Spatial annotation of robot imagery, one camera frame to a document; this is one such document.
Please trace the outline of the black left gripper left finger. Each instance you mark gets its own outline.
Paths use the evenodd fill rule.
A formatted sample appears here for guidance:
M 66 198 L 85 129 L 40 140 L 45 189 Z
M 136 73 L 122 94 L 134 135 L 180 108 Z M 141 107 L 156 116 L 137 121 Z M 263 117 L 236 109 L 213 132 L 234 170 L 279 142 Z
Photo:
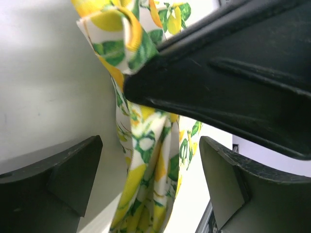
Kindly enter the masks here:
M 75 233 L 86 208 L 103 143 L 91 136 L 0 176 L 2 233 Z

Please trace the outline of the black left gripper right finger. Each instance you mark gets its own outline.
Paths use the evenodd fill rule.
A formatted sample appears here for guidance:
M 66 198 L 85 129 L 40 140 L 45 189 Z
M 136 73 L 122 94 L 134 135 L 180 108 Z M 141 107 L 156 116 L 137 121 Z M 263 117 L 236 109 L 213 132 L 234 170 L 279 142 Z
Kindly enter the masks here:
M 240 155 L 200 138 L 214 233 L 308 233 L 311 180 Z

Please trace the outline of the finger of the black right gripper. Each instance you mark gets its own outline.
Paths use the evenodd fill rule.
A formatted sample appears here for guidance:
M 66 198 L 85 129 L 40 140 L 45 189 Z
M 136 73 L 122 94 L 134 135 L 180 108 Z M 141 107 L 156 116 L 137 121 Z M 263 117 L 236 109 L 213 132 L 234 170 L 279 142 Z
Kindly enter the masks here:
M 160 56 L 195 51 L 298 5 L 297 0 L 233 0 L 159 46 Z
M 311 158 L 311 3 L 126 78 L 134 103 L 187 116 L 283 155 Z

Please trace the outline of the lemon print skirt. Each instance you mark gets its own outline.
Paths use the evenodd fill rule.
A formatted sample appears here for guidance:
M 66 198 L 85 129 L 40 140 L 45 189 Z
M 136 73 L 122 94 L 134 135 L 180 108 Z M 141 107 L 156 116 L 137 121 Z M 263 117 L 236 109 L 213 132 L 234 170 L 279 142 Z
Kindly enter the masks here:
M 202 123 L 130 102 L 126 78 L 158 55 L 157 46 L 187 27 L 187 2 L 74 0 L 77 25 L 108 70 L 116 95 L 116 129 L 127 178 L 112 233 L 161 233 L 196 154 Z

